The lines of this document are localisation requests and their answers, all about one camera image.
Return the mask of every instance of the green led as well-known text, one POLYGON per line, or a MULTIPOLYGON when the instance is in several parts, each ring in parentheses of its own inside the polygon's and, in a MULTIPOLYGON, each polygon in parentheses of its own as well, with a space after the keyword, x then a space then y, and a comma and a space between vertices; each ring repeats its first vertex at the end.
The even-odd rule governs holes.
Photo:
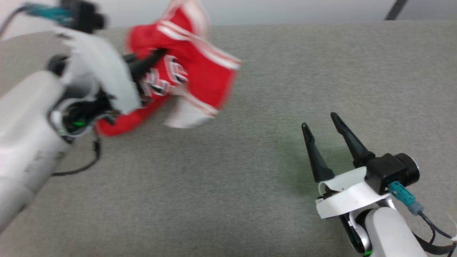
POLYGON ((85 122, 84 121, 75 121, 75 122, 72 122, 72 124, 76 127, 82 127, 85 125, 85 122))

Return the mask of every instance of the red cloth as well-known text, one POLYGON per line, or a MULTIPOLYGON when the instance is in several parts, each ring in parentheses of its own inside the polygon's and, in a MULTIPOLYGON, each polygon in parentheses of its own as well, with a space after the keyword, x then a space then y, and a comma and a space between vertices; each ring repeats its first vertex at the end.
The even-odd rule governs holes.
POLYGON ((99 132, 113 136, 134 129, 170 94, 182 99, 167 122, 169 126, 189 128, 214 117, 230 93, 240 61, 210 44, 208 30, 208 17, 198 0, 173 0, 155 23, 133 27, 128 48, 139 58, 152 49, 167 49, 142 82, 152 101, 119 117, 114 126, 99 121, 99 132))

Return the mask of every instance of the gray fabric surface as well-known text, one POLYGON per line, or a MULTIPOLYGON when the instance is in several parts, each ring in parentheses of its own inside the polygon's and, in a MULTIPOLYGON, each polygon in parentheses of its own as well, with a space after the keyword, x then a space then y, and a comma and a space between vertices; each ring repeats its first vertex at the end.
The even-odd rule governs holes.
MULTIPOLYGON (((435 223, 457 218, 457 22, 217 27, 243 60, 220 115, 191 130, 141 127, 103 140, 89 171, 52 178, 0 237, 8 257, 358 256, 338 219, 320 220, 300 125, 329 166, 351 169, 336 111, 381 155, 420 164, 411 191, 435 223)), ((126 29, 102 35, 122 51, 126 29)), ((66 48, 51 34, 0 43, 0 94, 66 48)), ((92 158, 90 137, 59 170, 92 158)), ((411 229, 430 232, 399 206, 411 229)))

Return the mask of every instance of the gray table surface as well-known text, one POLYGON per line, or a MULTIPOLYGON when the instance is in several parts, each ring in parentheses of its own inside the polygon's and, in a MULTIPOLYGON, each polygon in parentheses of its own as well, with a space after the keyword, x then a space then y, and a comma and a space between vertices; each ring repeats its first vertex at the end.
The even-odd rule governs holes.
MULTIPOLYGON (((101 34, 122 51, 126 31, 101 34)), ((49 180, 0 237, 1 256, 357 256, 339 220, 317 215, 300 129, 310 125, 336 173, 351 169, 332 111, 375 153, 413 156, 422 173, 411 191, 455 232, 457 22, 217 27, 212 39, 243 60, 220 115, 170 129, 171 101, 104 139, 95 167, 49 180)), ((66 51, 49 33, 1 42, 0 95, 66 51)), ((59 170, 88 162, 90 140, 59 170)))

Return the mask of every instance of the teal connector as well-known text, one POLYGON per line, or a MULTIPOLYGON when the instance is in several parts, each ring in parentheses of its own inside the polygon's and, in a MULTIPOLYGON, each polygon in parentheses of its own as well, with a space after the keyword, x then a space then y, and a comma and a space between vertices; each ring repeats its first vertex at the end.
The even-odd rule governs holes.
POLYGON ((416 202, 416 197, 398 181, 394 181, 389 185, 389 193, 406 205, 414 216, 417 216, 419 212, 424 210, 424 207, 416 202))
POLYGON ((52 20, 63 26, 71 22, 70 12, 66 9, 34 3, 26 3, 24 6, 30 16, 52 20))

